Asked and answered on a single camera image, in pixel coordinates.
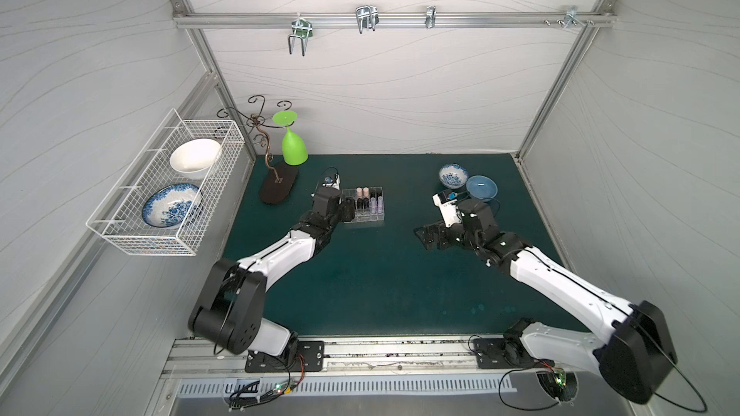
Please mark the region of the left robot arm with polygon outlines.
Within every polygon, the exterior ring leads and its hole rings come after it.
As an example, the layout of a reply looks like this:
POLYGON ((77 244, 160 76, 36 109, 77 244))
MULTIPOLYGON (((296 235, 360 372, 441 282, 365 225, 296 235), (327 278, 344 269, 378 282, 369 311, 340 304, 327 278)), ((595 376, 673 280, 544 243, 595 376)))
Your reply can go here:
POLYGON ((293 359, 297 334, 264 318, 268 290, 282 277, 319 254, 337 225, 350 221, 353 204, 341 190, 322 186, 312 209, 273 245, 236 262, 218 260, 211 268, 188 319, 188 329, 215 349, 232 354, 257 352, 293 359))

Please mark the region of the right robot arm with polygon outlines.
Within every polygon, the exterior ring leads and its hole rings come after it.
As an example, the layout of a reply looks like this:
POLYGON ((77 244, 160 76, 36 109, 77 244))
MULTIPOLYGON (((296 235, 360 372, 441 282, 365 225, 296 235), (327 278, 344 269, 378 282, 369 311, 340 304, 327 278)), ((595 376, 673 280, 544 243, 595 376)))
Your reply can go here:
POLYGON ((441 220, 414 231, 426 250, 470 250, 487 267, 538 291, 587 329, 577 332, 521 320, 508 332, 511 356, 525 352, 533 360, 590 372, 633 404, 649 403, 678 369, 678 354, 659 307, 610 294, 518 234, 501 230, 483 200, 437 194, 433 201, 441 220))

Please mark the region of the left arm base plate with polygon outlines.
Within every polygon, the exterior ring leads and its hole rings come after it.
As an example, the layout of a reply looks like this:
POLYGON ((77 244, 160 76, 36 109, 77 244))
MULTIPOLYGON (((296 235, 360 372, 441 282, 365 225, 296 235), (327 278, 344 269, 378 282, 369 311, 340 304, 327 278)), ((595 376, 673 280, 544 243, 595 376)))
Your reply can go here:
POLYGON ((249 352, 244 371, 248 374, 318 373, 323 370, 324 358, 324 341, 293 340, 278 356, 249 352))

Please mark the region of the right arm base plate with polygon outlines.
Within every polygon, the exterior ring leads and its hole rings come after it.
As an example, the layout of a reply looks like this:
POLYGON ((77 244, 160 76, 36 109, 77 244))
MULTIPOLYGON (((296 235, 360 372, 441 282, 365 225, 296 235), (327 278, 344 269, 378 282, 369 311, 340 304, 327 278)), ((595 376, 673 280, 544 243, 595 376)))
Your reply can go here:
POLYGON ((552 360, 530 356, 518 339, 472 335, 468 338, 468 350, 475 356, 477 367, 483 370, 546 368, 555 365, 552 360))

